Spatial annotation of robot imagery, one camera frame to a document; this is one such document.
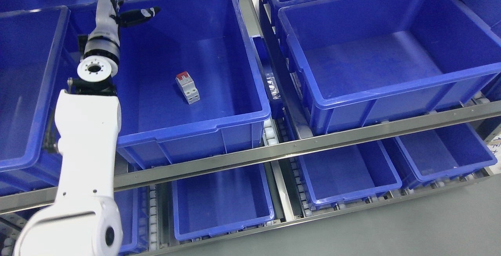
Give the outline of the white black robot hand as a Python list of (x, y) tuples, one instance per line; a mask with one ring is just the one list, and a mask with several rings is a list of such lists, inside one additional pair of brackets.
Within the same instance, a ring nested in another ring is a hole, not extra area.
[(105, 40), (119, 46), (120, 28), (132, 27), (154, 18), (161, 8), (158, 6), (119, 12), (124, 0), (98, 0), (96, 27), (89, 34), (88, 41)]

